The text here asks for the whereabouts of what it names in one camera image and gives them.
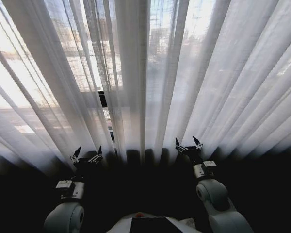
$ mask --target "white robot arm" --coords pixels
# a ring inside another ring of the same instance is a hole
[[[195,137],[197,146],[183,147],[176,139],[176,149],[189,156],[198,185],[196,192],[204,203],[214,233],[253,233],[247,220],[234,207],[226,187],[214,179],[214,161],[203,161],[199,154],[203,147]]]

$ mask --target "sheer curtain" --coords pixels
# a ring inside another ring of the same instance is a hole
[[[193,136],[205,159],[291,153],[291,0],[0,0],[0,157],[172,163]]]

